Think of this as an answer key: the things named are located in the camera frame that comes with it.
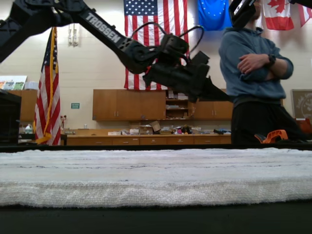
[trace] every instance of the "white towel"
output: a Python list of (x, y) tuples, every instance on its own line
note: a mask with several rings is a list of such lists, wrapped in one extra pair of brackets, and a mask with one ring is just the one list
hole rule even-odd
[(311, 151), (0, 153), (0, 206), (172, 207), (311, 198)]

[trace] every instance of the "orange object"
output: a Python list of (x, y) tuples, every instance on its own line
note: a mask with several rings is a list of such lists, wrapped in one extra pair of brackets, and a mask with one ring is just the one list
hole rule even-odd
[(262, 144), (272, 144), (276, 143), (276, 139), (280, 137), (282, 140), (288, 140), (288, 136), (285, 130), (276, 130), (270, 132), (265, 138), (262, 135), (256, 134), (254, 135)]
[(295, 121), (303, 133), (312, 134), (312, 126), (308, 118), (295, 118)]

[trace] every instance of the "person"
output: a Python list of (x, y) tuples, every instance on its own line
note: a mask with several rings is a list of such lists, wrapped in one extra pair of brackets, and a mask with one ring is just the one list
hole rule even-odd
[(233, 102), (232, 144), (257, 144), (255, 134), (267, 136), (285, 130), (289, 140), (307, 140), (295, 120), (281, 105), (286, 98), (281, 80), (293, 74), (293, 63), (280, 55), (275, 44), (261, 36), (263, 29), (255, 21), (261, 14), (261, 0), (256, 13), (241, 29), (227, 28), (219, 48), (220, 69), (227, 94)]

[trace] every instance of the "poster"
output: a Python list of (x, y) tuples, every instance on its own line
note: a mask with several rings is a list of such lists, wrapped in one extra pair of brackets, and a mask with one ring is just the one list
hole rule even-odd
[(0, 89), (22, 90), (27, 76), (0, 76)]

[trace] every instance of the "white wall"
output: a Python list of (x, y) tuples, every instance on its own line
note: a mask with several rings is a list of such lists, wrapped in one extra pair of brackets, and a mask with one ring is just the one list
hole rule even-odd
[[(13, 0), (0, 1), (0, 19), (9, 15)], [(124, 34), (122, 0), (85, 0), (97, 13)], [(197, 24), (197, 0), (189, 0), (189, 28)], [(312, 89), (312, 20), (300, 28), (297, 5), (292, 5), (292, 17), (296, 28), (288, 32), (266, 30), (265, 36), (281, 47), (281, 54), (289, 57), (295, 71), (290, 80), (283, 81), (287, 93), (286, 108), (292, 114), (291, 89)], [(0, 75), (27, 75), (28, 80), (39, 81), (40, 69), (50, 31), (27, 39), (10, 57), (0, 64)], [(213, 83), (225, 88), (219, 68), (218, 48), (222, 32), (206, 32), (198, 47), (210, 59)], [(198, 33), (190, 33), (193, 47)], [(78, 47), (68, 47), (68, 27), (58, 29), (58, 61), (60, 72), (61, 113), (68, 116), (67, 126), (82, 128), (127, 128), (127, 122), (92, 121), (93, 89), (122, 89), (124, 67), (117, 56), (81, 26)], [(80, 102), (79, 110), (71, 110), (71, 102)], [(229, 126), (228, 122), (202, 122), (207, 127)]]

